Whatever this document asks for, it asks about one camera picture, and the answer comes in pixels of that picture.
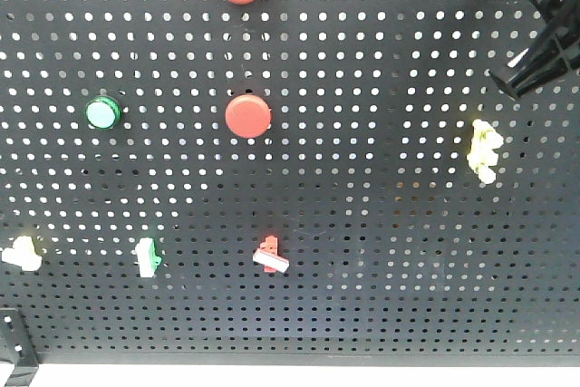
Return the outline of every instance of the black clamp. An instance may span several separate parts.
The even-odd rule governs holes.
[[[580,68],[580,0],[528,0],[547,26],[534,43],[510,63],[489,72],[513,99]]]

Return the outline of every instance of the white plastic clip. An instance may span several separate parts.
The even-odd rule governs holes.
[[[494,150],[504,145],[504,138],[487,121],[473,121],[473,130],[468,164],[479,179],[489,185],[496,181],[496,172],[490,168],[498,165],[499,155]]]
[[[17,237],[12,248],[2,251],[2,261],[11,265],[20,266],[25,272],[40,269],[43,258],[36,255],[33,239],[29,236]]]
[[[157,266],[161,264],[161,257],[155,254],[155,241],[151,237],[140,239],[135,247],[137,263],[139,263],[139,275],[141,278],[152,278]]]

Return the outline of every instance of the green and white clip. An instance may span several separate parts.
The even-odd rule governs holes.
[[[157,267],[161,264],[161,257],[155,253],[155,241],[151,237],[144,237],[135,247],[139,275],[141,278],[152,278]]]

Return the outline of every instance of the metal bracket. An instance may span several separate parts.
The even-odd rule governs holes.
[[[14,370],[5,387],[28,387],[38,371],[38,360],[20,312],[0,308],[0,339],[5,343],[8,360]]]
[[[576,14],[580,0],[550,0],[544,5],[542,16],[552,17],[546,29],[512,63],[490,72],[498,88],[515,100],[580,68],[580,19]]]

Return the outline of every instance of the plastic clip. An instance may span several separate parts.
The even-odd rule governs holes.
[[[140,239],[135,247],[137,253],[137,263],[139,264],[139,275],[141,278],[152,278],[157,267],[161,264],[161,257],[155,254],[155,241],[151,237]]]
[[[288,259],[278,255],[278,239],[274,236],[268,236],[266,241],[260,244],[253,259],[256,263],[264,265],[264,272],[284,273],[290,266]]]
[[[34,242],[31,237],[20,236],[16,238],[12,248],[5,248],[2,251],[2,261],[20,266],[25,272],[33,272],[40,269],[43,258],[34,251]]]
[[[498,165],[499,155],[494,149],[504,145],[504,138],[487,121],[473,121],[473,130],[468,164],[479,179],[489,185],[496,181],[496,172],[490,168]]]

